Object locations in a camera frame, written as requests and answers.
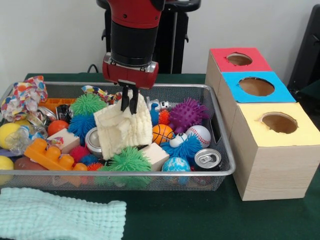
black cable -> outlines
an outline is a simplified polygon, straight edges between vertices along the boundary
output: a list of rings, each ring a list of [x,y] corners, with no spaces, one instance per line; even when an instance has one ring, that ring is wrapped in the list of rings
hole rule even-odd
[[[88,71],[86,71],[86,72],[90,73],[92,67],[94,67],[96,73],[99,73],[99,70],[98,70],[98,68],[97,68],[97,66],[95,64],[91,64],[90,67],[88,68]]]

red box top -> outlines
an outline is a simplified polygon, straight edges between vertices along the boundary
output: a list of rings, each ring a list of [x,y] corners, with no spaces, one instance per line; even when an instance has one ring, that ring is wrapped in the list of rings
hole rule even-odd
[[[212,48],[211,53],[222,73],[272,71],[255,47]]]

white wall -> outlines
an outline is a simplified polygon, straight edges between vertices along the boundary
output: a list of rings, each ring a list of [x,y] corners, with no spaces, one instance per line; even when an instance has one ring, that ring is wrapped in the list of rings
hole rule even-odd
[[[183,72],[205,73],[209,48],[254,46],[287,82],[318,2],[202,0],[189,14]],[[27,73],[100,68],[103,29],[104,10],[95,0],[0,0],[0,94]]]

wire mesh basket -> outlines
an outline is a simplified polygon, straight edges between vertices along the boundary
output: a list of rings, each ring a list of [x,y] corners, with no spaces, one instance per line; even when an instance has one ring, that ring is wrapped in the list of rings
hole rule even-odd
[[[77,98],[83,94],[81,87],[92,85],[116,93],[121,87],[112,83],[92,82],[46,82],[50,98]],[[2,100],[10,95],[8,88]],[[215,191],[226,176],[236,168],[229,140],[220,113],[217,98],[212,88],[200,84],[156,84],[151,90],[140,90],[144,97],[169,101],[171,106],[181,103],[187,97],[205,105],[209,119],[202,125],[211,133],[209,148],[221,153],[219,171],[192,172],[107,172],[107,171],[31,171],[0,170],[0,188],[31,187],[41,190],[143,190],[143,191]]]

green tablecloth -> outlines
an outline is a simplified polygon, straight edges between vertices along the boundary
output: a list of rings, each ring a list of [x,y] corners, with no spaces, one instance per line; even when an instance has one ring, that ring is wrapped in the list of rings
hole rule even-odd
[[[103,82],[98,73],[43,74],[45,81]],[[203,84],[204,74],[159,75],[157,83]],[[320,171],[304,199],[242,202],[232,176],[217,191],[55,191],[87,201],[127,202],[124,240],[320,239]]]

